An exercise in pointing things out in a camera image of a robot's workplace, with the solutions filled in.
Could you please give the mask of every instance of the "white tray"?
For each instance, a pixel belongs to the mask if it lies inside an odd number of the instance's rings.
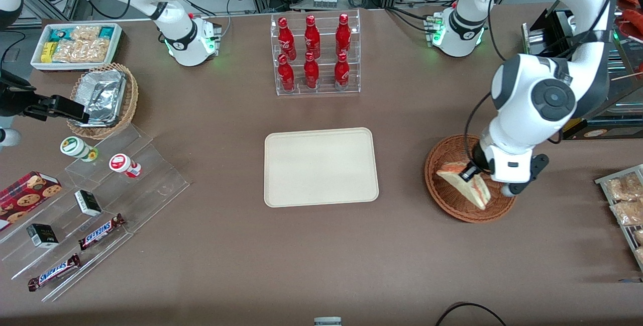
[[[270,207],[372,202],[379,195],[366,128],[270,134],[264,201]]]
[[[78,25],[102,26],[105,28],[114,28],[114,32],[112,33],[112,37],[110,38],[110,46],[108,47],[108,53],[105,56],[105,60],[103,62],[79,62],[79,63],[41,62],[42,47],[44,47],[44,44],[49,40],[51,31],[56,29],[73,28]],[[117,47],[119,46],[119,39],[120,39],[121,32],[122,32],[121,27],[118,24],[115,24],[114,22],[89,22],[89,23],[83,22],[78,24],[66,23],[66,24],[46,25],[42,29],[41,37],[38,40],[38,45],[36,46],[34,55],[32,56],[32,66],[34,67],[34,69],[38,69],[41,71],[75,71],[75,70],[93,69],[95,67],[108,65],[109,63],[112,62],[112,59],[116,54]]]

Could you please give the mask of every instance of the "aluminum foil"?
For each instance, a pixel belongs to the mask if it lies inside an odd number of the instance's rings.
[[[85,106],[89,122],[79,127],[113,127],[119,122],[119,113],[127,76],[119,70],[89,72],[78,84],[74,101]]]

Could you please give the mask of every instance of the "red bottle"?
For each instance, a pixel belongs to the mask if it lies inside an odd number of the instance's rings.
[[[283,91],[293,92],[294,91],[294,72],[292,72],[292,67],[288,63],[288,59],[285,57],[285,54],[279,54],[279,67],[277,72],[279,72],[279,79],[281,80]]]
[[[303,34],[306,39],[306,51],[311,51],[315,58],[322,55],[322,42],[319,39],[319,30],[315,25],[315,16],[306,16],[306,32]]]
[[[306,73],[306,86],[315,90],[319,84],[319,65],[317,65],[312,51],[306,53],[306,63],[303,65],[303,71]]]
[[[297,51],[294,49],[294,36],[288,28],[288,20],[280,17],[277,21],[279,24],[279,46],[282,53],[288,56],[288,60],[294,61],[297,58]]]
[[[342,52],[349,53],[351,49],[351,28],[349,28],[349,15],[345,13],[340,15],[340,25],[337,27],[337,32],[335,33],[335,41],[335,52],[337,56]]]
[[[340,53],[337,56],[337,63],[335,64],[335,88],[338,91],[344,91],[349,86],[349,67],[346,62],[346,53]]]

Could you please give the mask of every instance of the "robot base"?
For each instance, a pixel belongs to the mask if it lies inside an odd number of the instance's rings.
[[[186,49],[172,49],[165,41],[170,55],[183,66],[196,66],[211,56],[218,56],[221,46],[221,26],[214,26],[203,19],[195,18],[192,21],[197,25],[197,35]]]
[[[484,29],[480,30],[477,38],[462,40],[449,24],[449,15],[452,11],[453,8],[447,8],[424,20],[424,29],[430,31],[426,34],[426,42],[429,47],[437,47],[449,56],[464,57],[472,53],[473,49],[482,42]]]

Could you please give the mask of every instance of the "wicker basket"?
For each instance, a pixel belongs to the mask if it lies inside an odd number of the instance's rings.
[[[469,152],[478,141],[477,136],[468,136]],[[516,197],[508,198],[502,195],[503,184],[494,182],[487,174],[480,174],[489,187],[491,200],[481,210],[469,202],[446,180],[436,174],[444,163],[465,161],[464,136],[449,136],[437,143],[431,150],[424,165],[424,180],[429,188],[429,193],[436,203],[448,214],[469,223],[485,223],[495,221],[505,215],[516,202]]]
[[[67,120],[67,126],[69,126],[71,131],[74,134],[81,136],[83,138],[91,138],[96,140],[105,139],[108,135],[112,134],[113,132],[118,131],[119,129],[122,129],[123,127],[126,127],[127,124],[129,124],[132,118],[134,117],[134,113],[136,111],[136,102],[138,101],[138,85],[136,84],[136,79],[132,76],[132,73],[130,72],[130,70],[128,70],[125,66],[120,65],[119,63],[110,63],[109,65],[97,67],[96,69],[92,69],[89,71],[96,72],[96,71],[107,71],[107,70],[119,70],[124,72],[124,74],[127,75],[125,94],[123,97],[123,104],[121,105],[121,110],[120,110],[120,120],[114,127],[110,127],[110,128],[81,128],[81,127],[75,126],[74,124],[71,123],[71,121]],[[76,86],[74,86],[74,89],[71,91],[72,99],[76,97],[76,91],[78,90],[80,79],[82,79],[82,76],[78,79],[78,81],[76,81]]]

